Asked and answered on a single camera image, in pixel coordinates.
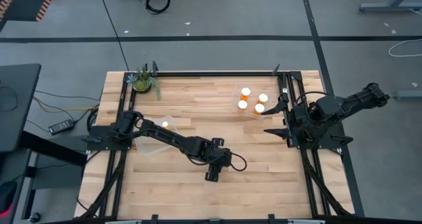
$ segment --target wooden table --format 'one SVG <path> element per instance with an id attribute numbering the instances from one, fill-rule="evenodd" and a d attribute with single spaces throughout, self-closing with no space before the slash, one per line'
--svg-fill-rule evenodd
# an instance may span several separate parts
<path id="1" fill-rule="evenodd" d="M 98 112 L 97 124 L 115 122 L 124 72 L 109 72 Z M 302 71 L 306 91 L 323 91 L 316 70 Z M 279 96 L 275 77 L 165 77 L 159 78 L 162 100 L 154 92 L 136 95 L 135 111 L 145 117 L 175 117 L 183 136 L 221 137 L 225 147 L 248 161 L 244 172 L 224 168 L 219 182 L 207 182 L 208 166 L 191 164 L 176 148 L 156 155 L 142 155 L 135 143 L 127 155 L 118 219 L 266 219 L 311 217 L 304 170 L 299 150 L 287 148 L 279 137 L 264 133 L 280 128 L 282 114 L 262 120 L 242 116 L 232 109 L 232 92 L 237 83 L 265 88 Z M 314 101 L 320 95 L 308 96 Z M 319 151 L 327 187 L 347 211 L 353 212 L 349 188 L 340 156 Z M 104 185 L 108 151 L 100 152 L 86 166 L 79 199 L 89 206 Z M 233 158 L 237 167 L 240 159 Z M 318 210 L 322 213 L 316 185 Z M 111 213 L 112 190 L 107 214 Z M 76 207 L 75 216 L 84 210 Z"/>

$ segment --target gray concrete floor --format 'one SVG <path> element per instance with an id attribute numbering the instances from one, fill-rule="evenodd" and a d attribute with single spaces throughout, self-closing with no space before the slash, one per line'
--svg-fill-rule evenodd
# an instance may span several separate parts
<path id="1" fill-rule="evenodd" d="M 137 0 L 105 1 L 122 37 L 311 34 L 302 0 L 172 0 L 168 11 L 158 16 L 149 15 Z M 387 0 L 309 1 L 320 36 L 422 35 L 422 16 L 415 13 L 358 11 L 360 3 Z M 54 37 L 114 37 L 114 33 L 101 0 L 54 0 L 41 22 L 9 21 L 0 32 L 0 38 Z M 395 43 L 322 42 L 334 91 L 347 96 L 368 82 L 378 82 L 389 94 L 414 89 L 412 83 L 420 88 L 421 58 L 390 57 L 388 49 Z M 421 44 L 406 45 L 398 52 L 420 53 Z M 160 70 L 273 69 L 278 63 L 285 70 L 319 69 L 313 42 L 125 42 L 122 46 L 130 69 L 152 60 Z M 20 63 L 42 64 L 38 90 L 94 98 L 100 96 L 107 71 L 126 69 L 117 43 L 0 43 L 0 64 Z M 37 96 L 62 108 L 95 104 Z M 390 100 L 382 109 L 344 121 L 346 134 L 355 138 L 349 147 L 366 216 L 422 220 L 420 107 L 417 101 Z M 34 104 L 28 118 L 47 128 L 66 115 L 44 113 Z M 25 129 L 51 138 L 31 124 Z M 61 136 L 81 134 L 86 134 L 84 123 Z M 42 222 L 70 219 L 77 194 L 77 186 L 43 190 L 37 193 L 34 211 L 43 215 Z"/>

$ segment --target white cap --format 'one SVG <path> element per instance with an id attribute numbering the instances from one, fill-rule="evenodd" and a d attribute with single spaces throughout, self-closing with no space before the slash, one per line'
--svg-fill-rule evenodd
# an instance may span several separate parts
<path id="1" fill-rule="evenodd" d="M 268 101 L 268 96 L 266 94 L 259 95 L 259 101 L 261 101 L 261 102 L 267 102 Z"/>
<path id="2" fill-rule="evenodd" d="M 239 106 L 239 109 L 246 109 L 246 107 L 248 107 L 248 103 L 242 100 L 237 103 L 237 106 Z"/>
<path id="3" fill-rule="evenodd" d="M 257 104 L 257 105 L 255 106 L 255 110 L 256 110 L 256 112 L 258 112 L 258 113 L 262 113 L 262 112 L 264 112 L 265 107 L 264 107 L 263 105 L 261 105 L 261 104 Z"/>
<path id="4" fill-rule="evenodd" d="M 242 89 L 242 95 L 249 96 L 251 94 L 251 90 L 249 88 Z"/>

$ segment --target orange and black striped tape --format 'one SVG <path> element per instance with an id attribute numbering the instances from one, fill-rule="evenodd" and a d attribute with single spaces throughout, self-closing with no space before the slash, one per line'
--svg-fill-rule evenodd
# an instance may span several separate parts
<path id="1" fill-rule="evenodd" d="M 44 17 L 45 13 L 47 12 L 48 6 L 53 0 L 44 0 L 40 10 L 38 11 L 37 17 L 35 18 L 37 21 L 41 21 Z"/>
<path id="2" fill-rule="evenodd" d="M 9 8 L 10 4 L 13 0 L 1 0 L 0 1 L 0 22 L 2 21 L 3 17 L 5 17 L 5 13 Z"/>

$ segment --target plant pot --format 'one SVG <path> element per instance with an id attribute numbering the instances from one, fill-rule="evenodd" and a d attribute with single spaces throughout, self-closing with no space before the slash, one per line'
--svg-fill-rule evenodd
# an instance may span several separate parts
<path id="1" fill-rule="evenodd" d="M 135 89 L 135 87 L 134 87 L 134 86 L 132 86 L 132 89 L 134 89 L 137 93 L 140 93 L 140 94 L 147 94 L 148 92 L 150 92 L 151 87 L 152 87 L 152 85 L 150 85 L 150 86 L 149 86 L 146 90 L 143 90 L 143 91 L 138 91 L 137 89 Z"/>

